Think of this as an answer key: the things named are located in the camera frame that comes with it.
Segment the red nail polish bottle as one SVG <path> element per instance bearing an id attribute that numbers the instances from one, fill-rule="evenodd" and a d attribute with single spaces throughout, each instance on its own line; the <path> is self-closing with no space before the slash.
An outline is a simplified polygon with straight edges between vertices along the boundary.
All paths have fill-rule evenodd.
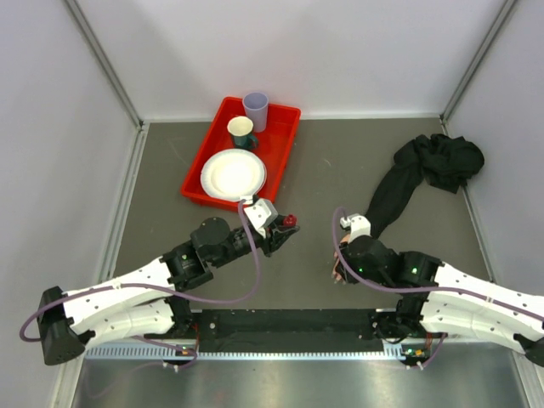
<path id="1" fill-rule="evenodd" d="M 293 227 L 297 225 L 297 218 L 293 214 L 289 214 L 284 217 L 283 225 L 286 227 Z"/>

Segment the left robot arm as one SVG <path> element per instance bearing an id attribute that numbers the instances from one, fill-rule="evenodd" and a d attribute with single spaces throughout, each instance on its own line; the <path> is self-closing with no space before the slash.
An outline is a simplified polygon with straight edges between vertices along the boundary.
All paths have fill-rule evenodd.
<path id="1" fill-rule="evenodd" d="M 222 218 L 207 218 L 188 241 L 131 273 L 71 292 L 50 287 L 37 317 L 45 365 L 128 337 L 187 335 L 193 325 L 189 290 L 209 282 L 213 269 L 253 250 L 270 256 L 298 230 L 292 215 L 236 229 Z"/>

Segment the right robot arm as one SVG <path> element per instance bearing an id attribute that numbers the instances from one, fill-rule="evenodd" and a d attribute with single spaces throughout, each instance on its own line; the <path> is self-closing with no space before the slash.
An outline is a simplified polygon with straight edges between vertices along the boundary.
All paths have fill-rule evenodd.
<path id="1" fill-rule="evenodd" d="M 340 241 L 335 250 L 335 272 L 344 281 L 399 295 L 394 311 L 371 313 L 377 337 L 470 337 L 542 366 L 542 296 L 473 277 L 422 252 L 397 253 L 368 235 Z"/>

